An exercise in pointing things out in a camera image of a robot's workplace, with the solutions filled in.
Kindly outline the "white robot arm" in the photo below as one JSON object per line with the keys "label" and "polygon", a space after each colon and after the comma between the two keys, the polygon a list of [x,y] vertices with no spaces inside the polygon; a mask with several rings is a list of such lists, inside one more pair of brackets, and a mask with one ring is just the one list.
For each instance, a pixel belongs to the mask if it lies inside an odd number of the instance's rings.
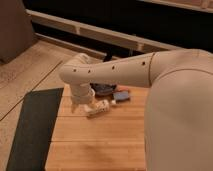
{"label": "white robot arm", "polygon": [[75,106],[92,102],[92,83],[148,88],[147,171],[213,171],[213,53],[179,49],[97,64],[80,53],[60,78]]}

